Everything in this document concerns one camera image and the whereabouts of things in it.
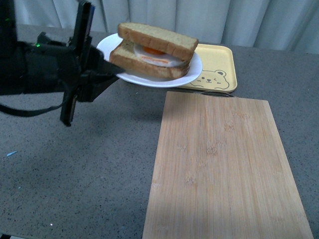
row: white plate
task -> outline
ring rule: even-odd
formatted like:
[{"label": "white plate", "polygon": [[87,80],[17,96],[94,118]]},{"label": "white plate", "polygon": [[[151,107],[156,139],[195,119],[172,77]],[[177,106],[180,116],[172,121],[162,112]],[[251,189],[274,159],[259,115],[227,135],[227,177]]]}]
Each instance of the white plate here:
[{"label": "white plate", "polygon": [[[122,42],[122,40],[123,39],[116,33],[104,38],[98,44],[97,48],[104,53],[104,59],[108,61],[110,59],[111,51],[113,51]],[[150,77],[133,71],[126,71],[125,73],[117,74],[117,76],[125,81],[142,86],[166,88],[182,86],[192,82],[201,74],[201,70],[201,59],[197,53],[194,53],[193,58],[190,61],[189,72],[178,79],[168,80],[165,78]]]}]

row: black cable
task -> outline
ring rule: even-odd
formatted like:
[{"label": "black cable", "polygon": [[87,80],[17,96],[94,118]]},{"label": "black cable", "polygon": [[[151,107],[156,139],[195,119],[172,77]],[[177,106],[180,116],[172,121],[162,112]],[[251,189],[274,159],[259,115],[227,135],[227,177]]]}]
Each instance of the black cable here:
[{"label": "black cable", "polygon": [[65,97],[64,101],[58,106],[51,106],[45,109],[27,111],[27,110],[14,109],[14,108],[0,104],[0,112],[3,112],[8,115],[12,115],[12,116],[34,117],[34,116],[39,116],[41,114],[47,113],[49,111],[57,110],[58,108],[62,107],[69,100],[71,96],[71,91],[69,87],[67,86],[67,84],[64,81],[60,81],[59,83],[61,83],[64,86],[67,97]]}]

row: bear face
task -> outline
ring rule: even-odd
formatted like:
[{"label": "bear face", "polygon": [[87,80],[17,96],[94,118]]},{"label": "bear face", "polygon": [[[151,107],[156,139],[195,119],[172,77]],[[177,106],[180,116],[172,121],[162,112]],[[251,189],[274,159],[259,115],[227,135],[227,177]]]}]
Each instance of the bear face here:
[{"label": "bear face", "polygon": [[225,90],[229,87],[229,82],[226,80],[226,72],[222,70],[204,71],[191,84],[196,87],[203,87],[209,89]]}]

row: white curtain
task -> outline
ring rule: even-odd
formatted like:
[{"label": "white curtain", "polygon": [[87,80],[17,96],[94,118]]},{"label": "white curtain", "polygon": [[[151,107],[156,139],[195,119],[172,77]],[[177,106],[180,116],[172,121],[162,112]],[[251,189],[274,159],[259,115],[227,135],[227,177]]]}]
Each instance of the white curtain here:
[{"label": "white curtain", "polygon": [[[77,0],[14,0],[17,23],[74,28]],[[91,30],[142,22],[223,43],[319,54],[319,0],[90,0]]]}]

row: bamboo cutting board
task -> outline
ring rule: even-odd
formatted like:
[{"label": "bamboo cutting board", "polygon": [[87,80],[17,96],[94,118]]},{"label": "bamboo cutting board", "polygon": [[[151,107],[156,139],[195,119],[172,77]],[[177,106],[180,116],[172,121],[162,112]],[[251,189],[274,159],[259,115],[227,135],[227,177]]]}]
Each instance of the bamboo cutting board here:
[{"label": "bamboo cutting board", "polygon": [[143,239],[312,239],[267,101],[168,92]]}]

